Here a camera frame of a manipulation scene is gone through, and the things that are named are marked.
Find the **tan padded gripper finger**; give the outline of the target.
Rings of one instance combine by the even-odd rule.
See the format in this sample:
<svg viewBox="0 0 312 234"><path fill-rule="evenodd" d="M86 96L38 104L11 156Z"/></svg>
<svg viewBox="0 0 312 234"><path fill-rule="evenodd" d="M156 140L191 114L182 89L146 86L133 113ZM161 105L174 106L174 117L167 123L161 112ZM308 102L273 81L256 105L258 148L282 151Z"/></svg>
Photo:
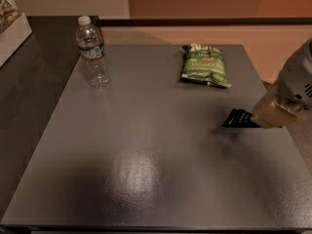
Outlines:
<svg viewBox="0 0 312 234"><path fill-rule="evenodd" d="M273 83L253 108L252 121L263 129L279 128L296 122L303 105L283 98Z"/></svg>

